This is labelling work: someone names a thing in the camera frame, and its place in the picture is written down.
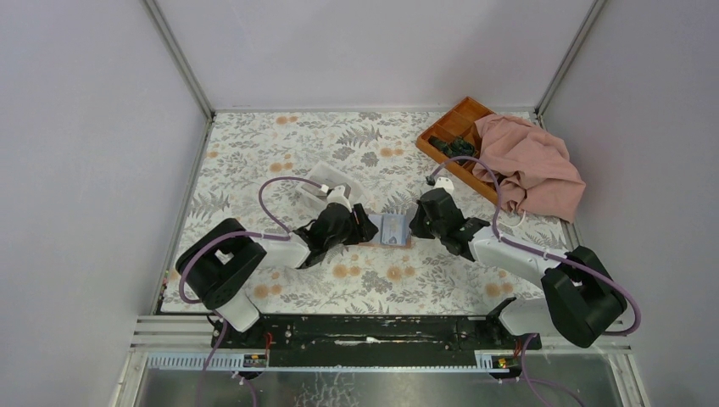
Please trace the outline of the tan leather card holder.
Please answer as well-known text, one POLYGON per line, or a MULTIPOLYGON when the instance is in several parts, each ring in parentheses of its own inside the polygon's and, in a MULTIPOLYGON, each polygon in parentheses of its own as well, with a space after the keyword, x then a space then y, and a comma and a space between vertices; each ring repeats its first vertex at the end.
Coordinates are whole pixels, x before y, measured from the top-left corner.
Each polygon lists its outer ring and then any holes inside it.
POLYGON ((363 246, 378 248, 410 248, 411 234, 407 215, 369 214, 369 219, 378 228, 375 236, 363 246))

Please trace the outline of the silver VIP credit card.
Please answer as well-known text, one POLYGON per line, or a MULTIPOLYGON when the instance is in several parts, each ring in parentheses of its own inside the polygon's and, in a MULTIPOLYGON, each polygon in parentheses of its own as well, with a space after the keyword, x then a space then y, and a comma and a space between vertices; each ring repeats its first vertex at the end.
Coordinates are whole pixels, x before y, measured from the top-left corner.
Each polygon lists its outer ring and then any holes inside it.
POLYGON ((382 245, 404 246, 407 243, 406 216, 384 214, 382 216, 382 245))

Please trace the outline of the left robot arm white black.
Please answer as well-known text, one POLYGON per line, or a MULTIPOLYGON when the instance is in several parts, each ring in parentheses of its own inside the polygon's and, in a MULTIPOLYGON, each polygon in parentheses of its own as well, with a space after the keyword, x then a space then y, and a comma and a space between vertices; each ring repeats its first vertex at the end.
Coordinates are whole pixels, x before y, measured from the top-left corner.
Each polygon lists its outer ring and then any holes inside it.
POLYGON ((256 269, 309 268, 336 246, 367 243, 378 232, 359 203, 351 209, 329 203, 315 220, 285 237, 247 231, 228 218, 181 254, 176 270, 181 285, 188 285, 199 303, 231 326, 231 338, 242 348, 253 348, 264 328, 242 287, 256 269))

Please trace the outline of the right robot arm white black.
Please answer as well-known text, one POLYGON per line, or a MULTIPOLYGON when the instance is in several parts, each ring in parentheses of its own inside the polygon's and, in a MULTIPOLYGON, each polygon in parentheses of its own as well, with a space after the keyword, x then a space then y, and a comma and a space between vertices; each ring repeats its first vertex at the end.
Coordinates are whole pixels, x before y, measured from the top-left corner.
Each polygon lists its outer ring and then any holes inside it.
POLYGON ((555 333, 590 347, 626 310, 627 299, 596 254, 585 247, 554 252, 530 243, 508 243, 491 224, 466 217, 443 188, 425 192, 410 222, 413 237, 437 239, 449 253, 495 266, 542 290, 541 298, 511 299, 491 312, 486 336, 507 349, 520 336, 555 333))

